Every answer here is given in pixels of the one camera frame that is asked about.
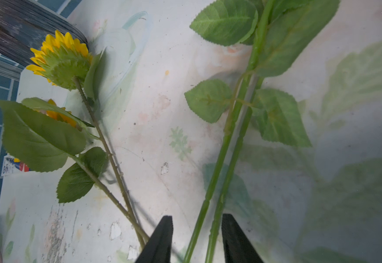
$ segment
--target thorny stem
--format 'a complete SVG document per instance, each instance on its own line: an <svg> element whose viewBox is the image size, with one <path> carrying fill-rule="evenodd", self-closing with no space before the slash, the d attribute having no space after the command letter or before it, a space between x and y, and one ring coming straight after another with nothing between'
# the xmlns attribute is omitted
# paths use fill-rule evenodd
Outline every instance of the thorny stem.
<svg viewBox="0 0 382 263"><path fill-rule="evenodd" d="M96 119L96 116L93 113L92 108L90 107L89 103L87 102L86 96L84 95L84 92L83 92L83 89L82 89L82 87L80 85L79 79L75 76L73 78L73 81L74 81L74 83L77 86L77 90L80 92L80 95L81 95L81 97L83 99L83 103L86 105L87 111L89 112L90 117L92 118L92 121L93 121L93 123L94 123L94 125L96 127L96 130L98 131L100 140L102 141L102 143L104 145L106 154L108 155L109 162L111 163L112 169L114 170L116 180L118 181L118 185L120 186L122 197L124 198L125 204L127 206L128 212L130 214L130 217L135 222L135 224L138 225L136 216L134 214L134 210L132 209L132 206L131 206L130 198L128 196L128 193L125 190L124 180L123 180L123 178L121 178L121 174L123 175L123 173L121 172L121 174L120 174L120 172L118 170L118 167L115 164L114 155L111 153L111 151L109 149L109 146L106 143L104 134L102 133L102 130L99 127L99 122ZM143 249L145 244L146 244L146 242L149 240L149 237L148 237L148 235L145 232L139 233L137 228L136 227L134 227L134 228L136 229L137 238L138 238L138 241L140 242L141 249Z"/></svg>
<svg viewBox="0 0 382 263"><path fill-rule="evenodd" d="M252 74L254 73L254 70L257 66L258 56L260 55L262 46L264 44L264 39L267 32L268 17L270 16L270 12L273 7L273 2L274 0L268 1L262 13L261 19L257 24L257 28L255 29L254 45L252 46L252 52L251 52L250 60L248 62L248 66L246 67L246 73L244 73L244 75L240 77L237 83L237 87L235 88L235 91L234 91L234 94L236 95L236 91L239 88L239 83L242 80L241 88L239 89L239 93L238 93L238 99L243 100L245 98L246 91L250 84ZM215 187L219 179L220 171L222 169L223 162L225 161L226 153L230 145L230 140L232 139L232 134L233 134L233 131L235 130L236 121L241 112L241 108L242 108L242 103L239 101L236 101L233 109L232 108L229 109L230 112L225 124L225 135L223 137L223 144L222 144L222 147L220 148L220 153L216 161L215 169L213 171L213 176L207 188L206 196L201 206L200 213L198 215L197 222L195 224L194 231L191 236L191 240L184 257L184 261L183 261L184 263L190 262L195 245L197 244L198 236L200 234L202 225L204 223L204 218L206 217L207 210L210 205L210 200L213 197Z"/></svg>
<svg viewBox="0 0 382 263"><path fill-rule="evenodd" d="M136 222L134 218L131 217L131 214L128 213L128 211L120 204L120 202L114 197L114 195L109 191L108 187L106 187L96 175L93 174L92 171L87 168L84 163L74 155L68 155L70 158L72 158L76 163L80 166L80 168L83 169L83 171L86 172L86 174L93 180L93 182L103 191L105 194L109 197L109 199L116 205L116 207L119 208L119 210L125 215L125 217L130 221L130 223L134 226L136 231L142 235L146 236L147 234L144 232L144 230L141 228L141 226Z"/></svg>

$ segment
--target sunflower stem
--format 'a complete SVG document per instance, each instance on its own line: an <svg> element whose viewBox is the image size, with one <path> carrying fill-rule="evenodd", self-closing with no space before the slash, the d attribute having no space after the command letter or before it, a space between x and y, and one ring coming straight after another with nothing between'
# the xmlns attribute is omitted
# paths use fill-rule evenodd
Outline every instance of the sunflower stem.
<svg viewBox="0 0 382 263"><path fill-rule="evenodd" d="M136 215L134 214L134 210L132 209L130 197L128 196L128 193L125 190L124 173L119 172L119 169L115 164L114 154L111 153L109 146L106 143L104 134L102 133L102 130L99 127L99 122L98 122L95 114L93 113L93 110L90 107L90 105L86 99L86 96L84 95L84 92L83 92L83 89L81 87L81 84L80 84L78 77L76 77L76 76L73 77L73 81L76 84L77 90L80 92L80 95L83 99L83 103L86 105L87 111L89 112L90 117L92 118L93 124L95 125L96 130L98 131L99 139L102 141L102 143L104 145L106 154L108 155L108 158L109 158L109 162L111 163L112 169L114 170L116 180L118 181L118 185L120 186L122 197L124 198L125 204L127 206L129 217L131 217L131 219L135 222L135 224L133 224L133 225L134 225L134 228L136 229L136 234L137 234L138 241L140 242L141 249L143 249L144 245L149 240L149 237L145 232L139 231L136 227L136 225L139 226L139 224L137 223Z"/></svg>

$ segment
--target sunflower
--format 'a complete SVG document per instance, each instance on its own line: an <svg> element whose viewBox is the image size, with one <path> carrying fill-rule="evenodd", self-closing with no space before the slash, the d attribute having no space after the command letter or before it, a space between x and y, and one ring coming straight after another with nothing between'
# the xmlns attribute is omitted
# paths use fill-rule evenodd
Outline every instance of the sunflower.
<svg viewBox="0 0 382 263"><path fill-rule="evenodd" d="M52 99L48 100L48 103L51 105L57 106L57 104ZM46 115L53 118L53 119L59 120L61 122L68 123L71 126L73 126L74 128L77 126L77 122L75 120L73 120L72 118L67 117L61 113L57 113L57 112L53 112L53 111L46 111Z"/></svg>
<svg viewBox="0 0 382 263"><path fill-rule="evenodd" d="M36 65L29 65L26 69L68 90L77 88L72 81L73 76L84 80L92 62L86 44L81 44L77 38L73 39L70 33L64 36L58 30L55 31L55 37L50 34L46 36L41 50L30 50L35 55L31 60Z"/></svg>

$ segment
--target serrated leaf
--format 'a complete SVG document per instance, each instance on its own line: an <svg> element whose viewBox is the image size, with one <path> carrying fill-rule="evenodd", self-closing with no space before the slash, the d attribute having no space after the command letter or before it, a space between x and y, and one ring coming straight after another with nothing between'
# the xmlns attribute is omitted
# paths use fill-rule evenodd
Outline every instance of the serrated leaf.
<svg viewBox="0 0 382 263"><path fill-rule="evenodd" d="M96 176L102 173L102 169L108 161L108 156L100 147L93 147L79 156L80 160ZM57 198L59 203L74 202L85 196L93 187L94 181L77 164L70 166L62 175L57 186Z"/></svg>
<svg viewBox="0 0 382 263"><path fill-rule="evenodd" d="M92 59L92 63L90 64L90 69L87 72L87 75L84 79L84 93L87 97L96 99L97 91L94 90L94 78L95 78L95 72L98 68L100 58L102 57L102 54L104 53L104 50L100 52L99 54L95 55Z"/></svg>
<svg viewBox="0 0 382 263"><path fill-rule="evenodd" d="M185 92L190 109L208 123L215 123L228 108L232 91L221 80L204 80Z"/></svg>
<svg viewBox="0 0 382 263"><path fill-rule="evenodd" d="M270 230L270 235L276 236L278 233L278 220L273 209L262 200L253 200L252 207L257 221Z"/></svg>
<svg viewBox="0 0 382 263"><path fill-rule="evenodd" d="M346 121L340 119L328 125L328 130L338 130L346 124Z"/></svg>
<svg viewBox="0 0 382 263"><path fill-rule="evenodd" d="M229 46L249 38L257 22L257 9L249 1L217 0L197 15L190 28L207 41Z"/></svg>
<svg viewBox="0 0 382 263"><path fill-rule="evenodd" d="M340 0L315 0L274 20L260 53L257 74L278 76L293 64L310 41L333 18Z"/></svg>
<svg viewBox="0 0 382 263"><path fill-rule="evenodd" d="M328 249L326 247L317 247L301 255L303 263L367 263L351 256L347 256Z"/></svg>
<svg viewBox="0 0 382 263"><path fill-rule="evenodd" d="M243 144L239 159L250 163L256 171L291 170L298 165L293 156L283 147Z"/></svg>
<svg viewBox="0 0 382 263"><path fill-rule="evenodd" d="M216 164L203 165L204 189L210 184ZM223 182L225 181L226 172L229 166L223 165L220 171L218 183L215 189L215 195L220 195ZM248 194L244 181L238 175L234 174L226 195L225 209L234 212L240 216L250 217L252 214L251 198Z"/></svg>
<svg viewBox="0 0 382 263"><path fill-rule="evenodd" d="M12 252L12 247L14 245L14 242L13 241L10 241L7 246L5 247L5 250L4 250L4 253L2 254L2 257L4 259L8 259L11 255L11 252Z"/></svg>
<svg viewBox="0 0 382 263"><path fill-rule="evenodd" d="M324 121L382 96L382 41L347 55L330 77L323 97Z"/></svg>
<svg viewBox="0 0 382 263"><path fill-rule="evenodd" d="M61 109L60 107L52 105L40 98L26 98L23 101L21 101L21 104L36 111L45 110L45 111L53 111L53 112L60 113L64 116L67 116L68 118L73 119L83 129L86 129L86 127L94 127L93 125L80 120L79 118Z"/></svg>
<svg viewBox="0 0 382 263"><path fill-rule="evenodd" d="M291 146L311 146L298 104L288 93L271 88L257 90L252 111L264 140Z"/></svg>
<svg viewBox="0 0 382 263"><path fill-rule="evenodd" d="M303 233L382 214L382 158L346 165L333 180L315 187Z"/></svg>
<svg viewBox="0 0 382 263"><path fill-rule="evenodd" d="M271 11L271 21L281 16L284 12L309 4L312 0L276 0Z"/></svg>
<svg viewBox="0 0 382 263"><path fill-rule="evenodd" d="M0 101L0 108L4 119L4 148L33 171L57 170L65 164L67 154L76 155L86 146L84 134L68 123L14 101Z"/></svg>

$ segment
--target flower head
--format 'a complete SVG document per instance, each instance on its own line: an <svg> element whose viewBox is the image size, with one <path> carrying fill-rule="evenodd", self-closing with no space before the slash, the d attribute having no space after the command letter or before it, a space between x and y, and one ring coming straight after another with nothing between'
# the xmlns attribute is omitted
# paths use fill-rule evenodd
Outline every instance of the flower head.
<svg viewBox="0 0 382 263"><path fill-rule="evenodd" d="M30 50L35 55L31 60L36 65L26 68L36 75L46 77L53 85L68 90L76 89L72 81L74 76L84 80L92 62L86 44L81 44L77 38L73 39L70 33L64 36L58 30L55 31L55 37L50 34L46 36L41 50Z"/></svg>

